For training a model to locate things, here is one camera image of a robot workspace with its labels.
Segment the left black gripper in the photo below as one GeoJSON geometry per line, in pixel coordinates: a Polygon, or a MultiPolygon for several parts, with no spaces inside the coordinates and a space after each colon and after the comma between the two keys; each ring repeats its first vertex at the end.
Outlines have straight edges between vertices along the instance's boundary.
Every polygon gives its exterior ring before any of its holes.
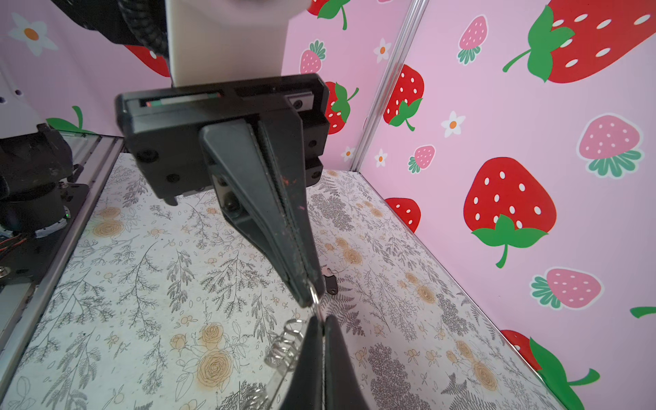
{"type": "Polygon", "coordinates": [[[307,308],[326,292],[307,186],[323,169],[329,96],[311,73],[129,92],[114,107],[156,196],[174,205],[213,182],[225,220],[307,308]]]}

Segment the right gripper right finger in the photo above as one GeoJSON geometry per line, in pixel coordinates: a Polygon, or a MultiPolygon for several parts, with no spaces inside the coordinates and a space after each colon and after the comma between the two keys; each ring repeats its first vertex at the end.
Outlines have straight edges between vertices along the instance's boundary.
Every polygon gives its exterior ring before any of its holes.
{"type": "Polygon", "coordinates": [[[325,406],[328,410],[368,410],[355,376],[348,348],[338,319],[326,317],[325,347],[325,406]]]}

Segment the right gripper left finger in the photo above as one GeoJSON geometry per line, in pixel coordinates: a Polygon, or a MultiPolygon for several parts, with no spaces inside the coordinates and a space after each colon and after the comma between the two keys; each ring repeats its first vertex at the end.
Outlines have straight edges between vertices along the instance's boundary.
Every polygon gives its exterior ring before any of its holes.
{"type": "Polygon", "coordinates": [[[297,368],[282,401],[282,410],[318,410],[323,401],[323,328],[313,316],[302,343],[297,368]]]}

